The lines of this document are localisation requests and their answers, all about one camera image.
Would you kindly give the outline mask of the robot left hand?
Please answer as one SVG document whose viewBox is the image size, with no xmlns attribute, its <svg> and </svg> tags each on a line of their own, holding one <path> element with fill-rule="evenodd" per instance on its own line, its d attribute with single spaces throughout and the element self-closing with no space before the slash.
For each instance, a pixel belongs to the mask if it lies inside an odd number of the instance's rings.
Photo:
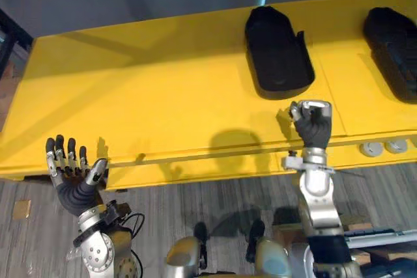
<svg viewBox="0 0 417 278">
<path fill-rule="evenodd" d="M 48 138 L 46 162 L 49 176 L 62 207 L 74 216 L 102 204 L 98 192 L 100 180 L 108 169 L 108 159 L 98 158 L 88 164 L 87 148 L 76 151 L 76 140 L 70 138 L 64 148 L 64 137 Z"/>
</svg>

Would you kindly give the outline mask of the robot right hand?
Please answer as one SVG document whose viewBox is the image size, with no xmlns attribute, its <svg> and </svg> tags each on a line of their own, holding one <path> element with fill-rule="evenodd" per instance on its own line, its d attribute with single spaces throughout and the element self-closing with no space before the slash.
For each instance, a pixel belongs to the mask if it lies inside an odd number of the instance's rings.
<svg viewBox="0 0 417 278">
<path fill-rule="evenodd" d="M 289 115 L 305 148 L 326 149 L 332 132 L 332 105 L 322 100 L 292 102 Z"/>
</svg>

